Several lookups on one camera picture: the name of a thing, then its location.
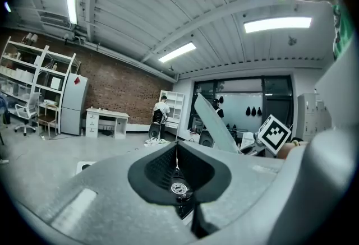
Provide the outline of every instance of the white desk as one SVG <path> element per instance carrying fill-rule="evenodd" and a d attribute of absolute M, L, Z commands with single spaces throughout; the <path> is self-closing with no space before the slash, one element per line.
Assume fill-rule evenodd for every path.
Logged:
<path fill-rule="evenodd" d="M 97 108 L 88 108 L 86 111 L 86 137 L 97 138 L 100 116 L 104 116 L 115 118 L 114 138 L 119 140 L 126 138 L 127 121 L 130 117 L 128 114 Z"/>

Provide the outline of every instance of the white shirt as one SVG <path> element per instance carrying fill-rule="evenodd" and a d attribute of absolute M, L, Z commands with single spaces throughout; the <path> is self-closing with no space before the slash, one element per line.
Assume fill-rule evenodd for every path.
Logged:
<path fill-rule="evenodd" d="M 163 114 L 163 118 L 162 118 L 162 122 L 164 121 L 164 119 L 168 116 L 168 114 L 169 114 L 169 106 L 166 104 L 166 103 L 164 103 L 164 102 L 162 102 L 162 101 L 160 101 L 159 103 L 156 103 L 155 104 L 155 107 L 153 108 L 153 111 L 155 112 L 156 110 L 160 110 L 161 112 L 162 112 L 162 114 Z"/>

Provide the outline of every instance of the brick wall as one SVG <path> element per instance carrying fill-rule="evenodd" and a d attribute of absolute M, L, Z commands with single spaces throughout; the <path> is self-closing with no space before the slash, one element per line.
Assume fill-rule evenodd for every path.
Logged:
<path fill-rule="evenodd" d="M 0 49 L 9 36 L 21 41 L 26 32 L 10 29 L 0 31 Z M 172 83 L 155 77 L 143 70 L 131 67 L 116 59 L 84 47 L 67 44 L 47 36 L 39 35 L 33 46 L 65 55 L 76 53 L 81 61 L 79 73 L 89 79 L 85 107 L 107 108 L 127 113 L 132 124 L 150 124 L 151 111 L 158 101 L 161 90 L 172 90 Z"/>

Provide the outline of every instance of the gray floor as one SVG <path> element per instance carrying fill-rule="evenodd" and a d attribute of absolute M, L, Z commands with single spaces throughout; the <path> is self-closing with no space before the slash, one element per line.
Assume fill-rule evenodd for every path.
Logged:
<path fill-rule="evenodd" d="M 0 153 L 10 162 L 0 165 L 0 177 L 8 192 L 35 213 L 51 200 L 61 184 L 75 175 L 79 161 L 99 161 L 146 150 L 144 141 L 148 139 L 145 133 L 128 133 L 125 140 L 102 134 L 98 139 L 61 134 L 53 140 L 42 140 L 37 132 L 30 131 L 27 136 L 20 130 L 15 133 L 13 128 L 18 122 L 12 119 L 12 123 L 1 128 L 5 146 L 0 145 Z"/>

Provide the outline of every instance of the black speaker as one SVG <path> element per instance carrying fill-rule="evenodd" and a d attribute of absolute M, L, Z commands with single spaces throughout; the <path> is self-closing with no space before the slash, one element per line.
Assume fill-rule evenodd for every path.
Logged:
<path fill-rule="evenodd" d="M 213 146 L 213 138 L 209 134 L 208 130 L 202 130 L 201 135 L 200 135 L 199 144 L 207 146 L 207 147 Z"/>
<path fill-rule="evenodd" d="M 160 130 L 161 130 L 161 125 L 159 125 L 157 123 L 152 123 L 150 126 L 150 130 L 148 132 L 149 138 L 159 137 Z"/>

